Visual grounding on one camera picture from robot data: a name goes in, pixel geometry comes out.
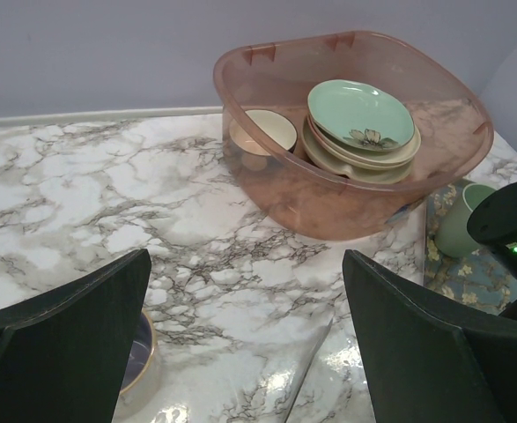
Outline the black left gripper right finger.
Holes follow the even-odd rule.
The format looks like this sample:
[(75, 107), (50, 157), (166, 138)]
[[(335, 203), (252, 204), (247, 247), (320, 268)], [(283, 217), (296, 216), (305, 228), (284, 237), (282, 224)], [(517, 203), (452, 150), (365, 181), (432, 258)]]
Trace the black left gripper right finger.
[(343, 281), (377, 421), (517, 422), (517, 300), (491, 315), (357, 250)]

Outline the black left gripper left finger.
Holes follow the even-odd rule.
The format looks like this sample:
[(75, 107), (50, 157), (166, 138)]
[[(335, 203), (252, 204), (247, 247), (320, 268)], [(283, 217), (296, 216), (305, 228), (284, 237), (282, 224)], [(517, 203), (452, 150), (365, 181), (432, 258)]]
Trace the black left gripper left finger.
[(137, 249), (0, 309), (0, 422), (109, 422), (151, 272)]

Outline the cream divided plate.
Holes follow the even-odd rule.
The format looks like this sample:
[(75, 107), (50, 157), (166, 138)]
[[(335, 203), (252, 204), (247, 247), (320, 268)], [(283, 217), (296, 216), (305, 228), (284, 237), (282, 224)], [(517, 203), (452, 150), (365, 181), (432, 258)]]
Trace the cream divided plate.
[(346, 176), (358, 182), (393, 184), (407, 178), (414, 165), (412, 162), (390, 170), (369, 170), (354, 166), (327, 152), (314, 138), (313, 132), (303, 123), (303, 144), (307, 157), (318, 167), (331, 174)]

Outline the green plate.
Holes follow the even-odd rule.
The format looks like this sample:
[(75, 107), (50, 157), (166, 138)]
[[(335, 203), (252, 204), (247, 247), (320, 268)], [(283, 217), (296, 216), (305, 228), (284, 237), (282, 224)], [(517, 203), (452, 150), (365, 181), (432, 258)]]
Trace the green plate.
[(354, 148), (393, 151), (415, 134), (409, 110), (368, 84), (344, 79), (321, 82), (309, 92), (307, 107), (318, 128)]

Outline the colourful striped bowl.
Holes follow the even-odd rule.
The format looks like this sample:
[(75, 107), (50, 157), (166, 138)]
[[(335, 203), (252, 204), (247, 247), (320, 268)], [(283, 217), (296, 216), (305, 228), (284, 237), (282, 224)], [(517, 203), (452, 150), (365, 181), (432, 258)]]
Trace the colourful striped bowl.
[[(250, 109), (247, 116), (286, 152), (293, 152), (298, 140), (295, 126), (279, 113), (265, 109)], [(229, 136), (234, 150), (240, 153), (241, 165), (250, 171), (262, 171), (272, 156), (261, 147), (241, 126), (232, 121)]]

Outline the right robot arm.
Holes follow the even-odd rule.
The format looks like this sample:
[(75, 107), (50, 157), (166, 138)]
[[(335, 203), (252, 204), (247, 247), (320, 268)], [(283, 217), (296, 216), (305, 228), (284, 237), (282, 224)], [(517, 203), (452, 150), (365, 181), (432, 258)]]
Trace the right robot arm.
[[(470, 214), (467, 231), (517, 280), (517, 182), (485, 198)], [(517, 300), (501, 315), (517, 321)]]

